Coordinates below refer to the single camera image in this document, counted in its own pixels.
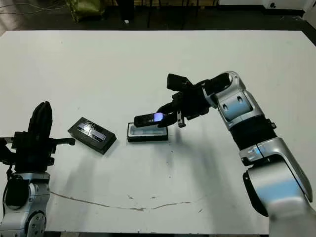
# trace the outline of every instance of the scratch mark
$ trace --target scratch mark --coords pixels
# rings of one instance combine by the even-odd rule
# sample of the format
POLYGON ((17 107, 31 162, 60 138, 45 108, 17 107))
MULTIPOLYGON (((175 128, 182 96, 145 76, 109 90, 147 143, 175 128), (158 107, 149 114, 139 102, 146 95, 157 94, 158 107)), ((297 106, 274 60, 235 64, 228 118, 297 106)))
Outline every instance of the scratch mark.
POLYGON ((128 208, 128 207, 119 207, 119 206, 109 206, 109 205, 105 205, 105 204, 101 204, 101 203, 97 203, 97 202, 92 202, 92 201, 86 201, 86 200, 82 200, 82 199, 78 199, 78 198, 73 198, 73 197, 68 197, 65 195, 61 195, 52 191, 49 191, 51 194, 54 194, 56 196, 59 196, 61 198, 65 198, 65 199, 69 199, 69 200, 73 200, 73 201, 79 201, 79 202, 84 202, 84 203, 88 203, 88 204, 92 204, 92 205, 97 205, 97 206, 102 206, 102 207, 106 207, 106 208, 115 208, 115 209, 122 209, 122 210, 132 210, 132 211, 145 211, 145 210, 156 210, 158 208, 162 208, 162 207, 166 207, 166 206, 173 206, 173 205, 179 205, 179 204, 189 204, 191 203, 190 201, 182 201, 182 202, 175 202, 175 203, 168 203, 165 205, 161 205, 161 206, 156 206, 153 208, 145 208, 145 207, 140 207, 140 208, 128 208))
POLYGON ((54 193, 52 191, 50 191, 50 193, 52 194, 55 194, 61 198, 66 198, 66 199, 70 199, 70 200, 74 200, 74 201, 80 201, 80 202, 85 202, 85 203, 89 203, 89 204, 93 204, 93 205, 98 205, 98 206, 103 206, 103 207, 110 207, 108 205, 104 205, 104 204, 100 204, 100 203, 96 203, 96 202, 91 202, 91 201, 85 201, 85 200, 81 200, 81 199, 77 199, 77 198, 73 198, 73 197, 67 197, 67 196, 64 196, 64 195, 61 195, 61 194, 57 194, 57 193, 54 193))
POLYGON ((144 211, 144 210, 146 210, 147 208, 127 208, 127 209, 129 209, 129 210, 134 210, 134 211, 144 211))
POLYGON ((162 208, 165 206, 173 206, 173 205, 178 205, 178 204, 188 204, 191 203, 190 201, 182 201, 182 202, 175 202, 175 203, 169 203, 169 204, 165 204, 165 205, 161 205, 161 206, 156 206, 154 208, 150 208, 151 210, 156 210, 158 208, 162 208))

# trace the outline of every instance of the white object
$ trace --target white object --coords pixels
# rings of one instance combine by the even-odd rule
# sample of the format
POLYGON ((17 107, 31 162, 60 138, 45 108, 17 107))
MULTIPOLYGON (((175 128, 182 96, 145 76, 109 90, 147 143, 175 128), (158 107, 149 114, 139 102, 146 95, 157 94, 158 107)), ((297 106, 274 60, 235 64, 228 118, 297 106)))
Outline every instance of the white object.
MULTIPOLYGON (((48 172, 59 196, 48 202, 48 231, 268 233, 216 110, 169 127, 168 142, 127 142, 134 116, 171 101, 168 73, 197 83, 238 72, 316 195, 316 48, 302 32, 13 31, 0 37, 0 52, 1 136, 27 130, 47 100, 51 137, 68 137, 84 116, 118 139, 104 156, 80 142, 57 147, 48 172)), ((1 196, 7 168, 0 165, 1 196)))
POLYGON ((266 9, 306 10, 305 5, 313 0, 219 0, 220 5, 263 5, 266 9))

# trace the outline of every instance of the black box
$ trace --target black box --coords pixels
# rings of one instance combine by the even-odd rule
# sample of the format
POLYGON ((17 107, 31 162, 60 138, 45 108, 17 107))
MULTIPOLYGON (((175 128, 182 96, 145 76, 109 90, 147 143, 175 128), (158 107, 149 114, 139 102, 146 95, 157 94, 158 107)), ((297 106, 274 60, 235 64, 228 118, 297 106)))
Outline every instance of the black box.
POLYGON ((167 141, 168 128, 150 125, 136 127, 133 122, 127 124, 127 140, 129 142, 167 141))
POLYGON ((117 139, 114 133, 84 117, 80 118, 68 132, 72 137, 101 154, 104 154, 117 139))

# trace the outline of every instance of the cable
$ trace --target cable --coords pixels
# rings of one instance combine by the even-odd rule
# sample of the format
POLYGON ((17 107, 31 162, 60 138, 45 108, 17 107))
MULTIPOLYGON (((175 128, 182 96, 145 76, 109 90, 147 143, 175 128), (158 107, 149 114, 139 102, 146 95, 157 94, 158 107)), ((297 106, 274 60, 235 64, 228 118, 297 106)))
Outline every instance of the cable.
POLYGON ((62 6, 62 7, 51 8, 51 7, 53 7, 53 6, 58 5, 58 4, 55 4, 55 5, 49 6, 49 7, 47 7, 47 8, 42 8, 42 7, 39 7, 39 6, 32 5, 32 4, 30 4, 30 3, 15 3, 15 4, 8 4, 8 5, 0 6, 0 8, 8 7, 8 6, 15 6, 15 5, 29 5, 29 6, 32 6, 32 7, 41 9, 41 10, 32 11, 32 12, 0 12, 0 14, 26 15, 26 14, 38 13, 38 12, 41 12, 41 11, 59 10, 59 9, 62 9, 62 8, 65 8, 65 7, 66 7, 66 5, 64 5, 64 6, 62 6))

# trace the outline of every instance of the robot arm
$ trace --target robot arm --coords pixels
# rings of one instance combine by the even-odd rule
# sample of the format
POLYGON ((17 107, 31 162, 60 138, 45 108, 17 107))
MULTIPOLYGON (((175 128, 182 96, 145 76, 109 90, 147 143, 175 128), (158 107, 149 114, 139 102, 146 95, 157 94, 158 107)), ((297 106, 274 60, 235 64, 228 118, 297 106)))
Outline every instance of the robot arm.
POLYGON ((275 134, 276 125, 265 118, 239 75, 225 72, 193 85, 187 78, 169 74, 167 88, 178 93, 158 110, 165 114, 159 126, 177 122, 183 127, 185 118, 204 115, 209 107, 218 109, 248 168, 243 181, 251 204, 269 217, 270 236, 314 236, 311 185, 285 142, 275 134))
POLYGON ((48 102, 36 107, 27 132, 0 138, 0 161, 10 166, 3 192, 1 237, 42 237, 46 226, 46 205, 49 199, 47 166, 54 164, 58 144, 74 145, 73 138, 49 138, 52 110, 48 102), (7 147, 12 143, 16 153, 7 147))

